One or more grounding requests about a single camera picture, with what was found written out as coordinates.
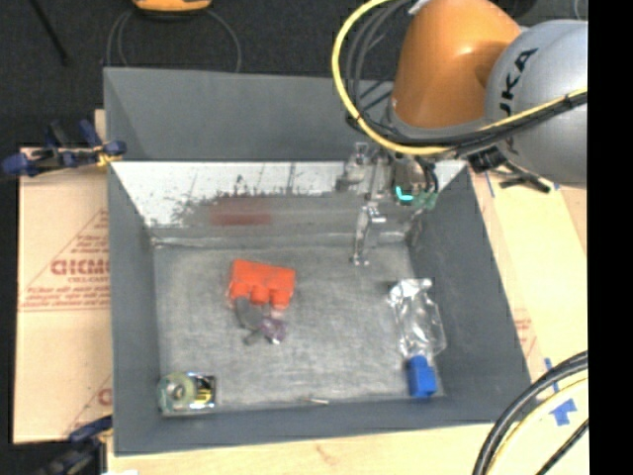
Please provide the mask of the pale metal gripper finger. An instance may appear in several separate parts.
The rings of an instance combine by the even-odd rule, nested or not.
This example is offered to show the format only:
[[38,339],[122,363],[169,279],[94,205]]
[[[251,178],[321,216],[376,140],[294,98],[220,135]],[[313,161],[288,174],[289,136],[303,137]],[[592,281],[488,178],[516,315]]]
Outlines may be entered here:
[[360,209],[350,257],[355,266],[366,266],[369,263],[367,251],[377,244],[387,220],[387,216],[380,211],[377,204],[366,204]]
[[337,190],[348,190],[351,186],[360,184],[366,174],[369,145],[357,142],[354,151],[345,162],[342,174],[336,180]]

